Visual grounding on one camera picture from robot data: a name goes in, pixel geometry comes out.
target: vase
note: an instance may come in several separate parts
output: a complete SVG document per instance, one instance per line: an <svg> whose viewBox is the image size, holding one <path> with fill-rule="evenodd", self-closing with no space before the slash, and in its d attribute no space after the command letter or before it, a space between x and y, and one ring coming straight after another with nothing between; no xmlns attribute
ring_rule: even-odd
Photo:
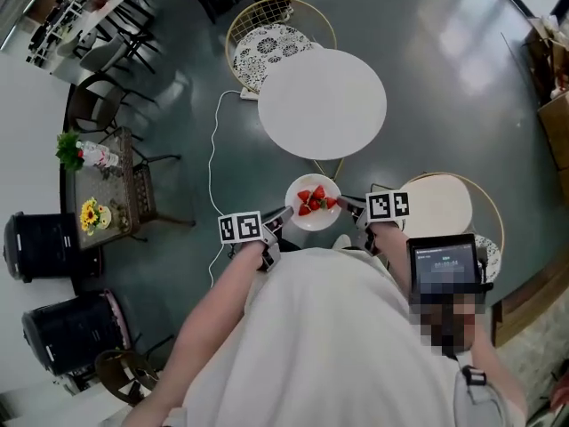
<svg viewBox="0 0 569 427"><path fill-rule="evenodd" d="M103 211L100 213L100 219L99 223L97 224L97 228L99 228L100 230L105 230L110 225L110 221L113 218L113 214L110 212L110 209L106 205L103 205L102 208Z"/></svg>

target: patterned seat cushion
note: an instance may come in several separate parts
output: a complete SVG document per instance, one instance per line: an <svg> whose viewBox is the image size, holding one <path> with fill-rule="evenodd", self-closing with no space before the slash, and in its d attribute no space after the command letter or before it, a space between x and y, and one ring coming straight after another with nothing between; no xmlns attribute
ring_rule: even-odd
<svg viewBox="0 0 569 427"><path fill-rule="evenodd" d="M259 91L270 71L283 58L314 47L296 28L284 24L258 27L237 45L233 69L245 84Z"/></svg>

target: white cable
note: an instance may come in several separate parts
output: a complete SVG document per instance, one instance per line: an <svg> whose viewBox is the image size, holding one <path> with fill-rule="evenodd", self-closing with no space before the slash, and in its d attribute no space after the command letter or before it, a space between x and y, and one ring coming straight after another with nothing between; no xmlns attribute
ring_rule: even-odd
<svg viewBox="0 0 569 427"><path fill-rule="evenodd" d="M221 100L228 93L240 94L240 92L238 92L237 90L227 90L226 92L221 94L220 100L217 102L217 109L215 110L215 128L213 129L213 133L212 133L212 155L210 156L210 160L207 162L207 189L209 190L209 193L210 193L210 201L212 201L213 208L217 211L217 213L219 215L223 215L223 212L220 210L220 208L218 206L215 205L215 201L213 200L213 195L212 195L212 161L213 161L213 156L215 155L215 142L213 141L213 137L217 133L217 129L220 126L220 122L217 118L217 114L220 111ZM217 254L215 255L215 258L213 258L213 261L211 262L210 267L207 268L207 270L210 273L210 279L212 280L212 284L210 285L210 289L213 288L212 266L215 264L215 262L220 257L220 254L223 251L223 247L224 247L224 245L221 244L220 251L217 252Z"/></svg>

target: potted plant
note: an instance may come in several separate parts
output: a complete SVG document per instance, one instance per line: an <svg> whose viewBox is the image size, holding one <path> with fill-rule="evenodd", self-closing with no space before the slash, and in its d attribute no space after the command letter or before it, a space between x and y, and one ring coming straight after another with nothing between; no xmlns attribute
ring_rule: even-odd
<svg viewBox="0 0 569 427"><path fill-rule="evenodd" d="M67 171L79 171L83 167L84 160L79 156L79 149L76 147L79 141L77 133L62 133L57 137L56 157Z"/></svg>

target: hand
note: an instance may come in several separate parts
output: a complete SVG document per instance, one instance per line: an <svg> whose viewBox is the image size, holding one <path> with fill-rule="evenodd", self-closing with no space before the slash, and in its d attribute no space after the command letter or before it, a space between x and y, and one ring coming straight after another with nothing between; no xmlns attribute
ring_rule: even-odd
<svg viewBox="0 0 569 427"><path fill-rule="evenodd" d="M258 269L263 265L263 253L267 246L262 240L253 240L253 242L247 242L243 244L239 254L243 257L250 257L254 261L254 266Z"/></svg>
<svg viewBox="0 0 569 427"><path fill-rule="evenodd" d="M377 222L370 225L369 230L375 235L375 245L378 249L380 249L378 241L393 229L399 230L395 222Z"/></svg>

